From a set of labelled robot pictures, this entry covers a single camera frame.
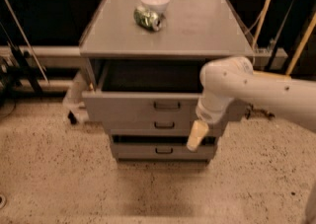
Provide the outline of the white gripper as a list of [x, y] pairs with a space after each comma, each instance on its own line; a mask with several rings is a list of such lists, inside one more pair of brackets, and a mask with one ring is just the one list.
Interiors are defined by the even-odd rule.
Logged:
[[208, 134], [208, 125], [220, 122], [232, 101], [232, 98], [215, 95], [210, 91], [202, 92], [196, 107], [196, 114], [199, 119], [194, 121], [187, 142], [187, 148], [190, 151], [197, 151], [202, 140]]

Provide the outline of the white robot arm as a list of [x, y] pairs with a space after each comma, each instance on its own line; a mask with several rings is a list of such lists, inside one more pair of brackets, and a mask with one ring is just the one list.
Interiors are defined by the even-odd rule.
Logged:
[[312, 132], [316, 131], [316, 82], [291, 79], [253, 69], [244, 57], [207, 62], [199, 73], [202, 94], [187, 148], [195, 152], [229, 105], [240, 100], [259, 106]]

